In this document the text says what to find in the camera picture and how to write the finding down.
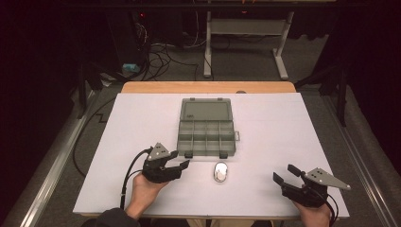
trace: metal rail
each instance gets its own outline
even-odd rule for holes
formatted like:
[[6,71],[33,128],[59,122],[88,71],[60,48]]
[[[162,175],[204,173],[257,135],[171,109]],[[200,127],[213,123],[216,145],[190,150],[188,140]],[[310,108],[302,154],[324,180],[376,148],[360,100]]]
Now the metal rail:
[[353,166],[356,169],[356,172],[362,182],[362,185],[365,187],[366,194],[371,200],[372,206],[375,208],[378,217],[380,218],[381,223],[384,227],[397,227],[398,224],[395,221],[392,212],[384,200],[380,188],[377,186],[374,177],[369,172],[368,167],[363,162],[361,155],[357,149],[357,146],[354,144],[348,130],[341,125],[339,120],[336,117],[336,107],[334,106],[332,100],[329,96],[323,97],[323,103],[326,105],[331,115],[333,116],[334,121],[336,122],[340,133],[344,139],[345,144],[348,147],[348,155],[350,157]]
[[91,92],[91,94],[89,94],[89,108],[87,109],[84,116],[81,119],[77,120],[77,122],[75,123],[75,127],[71,132],[70,137],[66,138],[67,141],[65,145],[61,148],[55,162],[53,163],[53,166],[50,168],[46,178],[44,179],[44,183],[42,184],[41,189],[36,195],[35,200],[26,213],[26,216],[21,223],[21,227],[32,227],[37,224],[42,212],[44,211],[44,208],[46,207],[57,186],[62,171],[64,170],[65,164],[68,161],[68,157],[78,139],[79,132],[82,130],[82,127],[87,120],[88,113],[92,110],[94,104],[96,103],[97,97],[98,94],[95,94],[95,92],[93,91]]

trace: white tabletop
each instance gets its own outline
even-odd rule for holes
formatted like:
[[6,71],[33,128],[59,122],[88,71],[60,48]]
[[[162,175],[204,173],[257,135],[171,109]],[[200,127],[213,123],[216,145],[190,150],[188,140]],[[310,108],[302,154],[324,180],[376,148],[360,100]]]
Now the white tabletop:
[[[297,218],[298,210],[281,195],[272,173],[299,187],[303,181],[287,171],[288,164],[306,172],[321,167],[332,173],[300,94],[119,94],[74,213],[100,214],[118,207],[125,174],[136,154],[157,142],[176,149],[181,104],[189,97],[231,99],[235,131],[240,133],[235,156],[194,157],[144,217]],[[145,158],[132,171],[141,169]],[[184,160],[179,157],[168,165]],[[223,183],[213,178],[219,161],[228,166]],[[126,205],[131,181],[127,192]],[[328,192],[339,205],[339,217],[349,217],[340,191],[329,187]]]

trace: person's arm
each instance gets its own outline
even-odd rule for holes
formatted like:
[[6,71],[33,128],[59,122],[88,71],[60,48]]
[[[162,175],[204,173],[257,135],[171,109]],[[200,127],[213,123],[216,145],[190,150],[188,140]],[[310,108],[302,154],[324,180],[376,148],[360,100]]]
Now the person's arm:
[[156,200],[160,190],[168,183],[152,183],[142,173],[133,179],[132,197],[126,212],[134,219],[139,219],[142,213]]
[[330,224],[330,209],[326,204],[319,208],[304,207],[298,202],[294,205],[298,208],[301,221],[305,227],[328,227]]
[[131,202],[124,211],[114,208],[103,212],[96,221],[99,227],[137,227],[138,219],[156,200],[160,190],[168,183],[149,182],[142,173],[133,178]]

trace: sleeve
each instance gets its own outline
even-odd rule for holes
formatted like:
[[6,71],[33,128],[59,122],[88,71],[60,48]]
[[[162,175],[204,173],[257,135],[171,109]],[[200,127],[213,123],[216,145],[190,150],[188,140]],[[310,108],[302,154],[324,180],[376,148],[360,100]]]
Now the sleeve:
[[140,227],[134,218],[120,208],[113,208],[101,214],[96,221],[96,227]]

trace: gray plastic organizer box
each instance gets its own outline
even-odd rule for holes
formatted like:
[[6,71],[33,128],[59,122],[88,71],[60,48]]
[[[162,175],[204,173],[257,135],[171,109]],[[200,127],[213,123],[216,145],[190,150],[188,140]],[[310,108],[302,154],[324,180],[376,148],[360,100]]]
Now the gray plastic organizer box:
[[229,98],[184,98],[177,151],[185,158],[235,154],[235,131]]

